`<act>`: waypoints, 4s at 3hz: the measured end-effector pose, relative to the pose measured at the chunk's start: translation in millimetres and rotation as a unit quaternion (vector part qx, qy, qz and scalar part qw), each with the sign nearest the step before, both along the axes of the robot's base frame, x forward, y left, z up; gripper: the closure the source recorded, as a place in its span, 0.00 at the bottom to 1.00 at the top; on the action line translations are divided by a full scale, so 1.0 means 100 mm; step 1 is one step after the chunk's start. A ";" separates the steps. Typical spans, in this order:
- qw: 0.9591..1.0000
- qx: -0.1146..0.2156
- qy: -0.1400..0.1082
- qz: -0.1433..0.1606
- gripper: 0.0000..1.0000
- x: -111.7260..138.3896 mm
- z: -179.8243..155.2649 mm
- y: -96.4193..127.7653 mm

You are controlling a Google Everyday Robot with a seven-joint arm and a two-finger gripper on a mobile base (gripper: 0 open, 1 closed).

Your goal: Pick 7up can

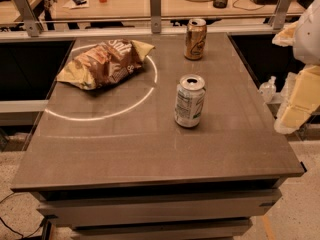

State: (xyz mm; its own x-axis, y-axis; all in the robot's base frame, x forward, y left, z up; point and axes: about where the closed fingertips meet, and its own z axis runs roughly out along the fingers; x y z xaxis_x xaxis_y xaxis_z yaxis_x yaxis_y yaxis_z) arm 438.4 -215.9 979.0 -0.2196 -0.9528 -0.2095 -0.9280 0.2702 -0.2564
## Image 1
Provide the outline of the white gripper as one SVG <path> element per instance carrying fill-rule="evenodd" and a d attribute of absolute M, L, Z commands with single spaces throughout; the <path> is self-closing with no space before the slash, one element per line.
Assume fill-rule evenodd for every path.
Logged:
<path fill-rule="evenodd" d="M 274 129 L 281 134 L 298 130 L 320 106 L 320 0 L 314 0 L 295 21 L 272 39 L 281 47 L 293 45 L 293 54 L 305 66 L 298 74 L 289 72 L 280 95 L 282 103 Z"/>

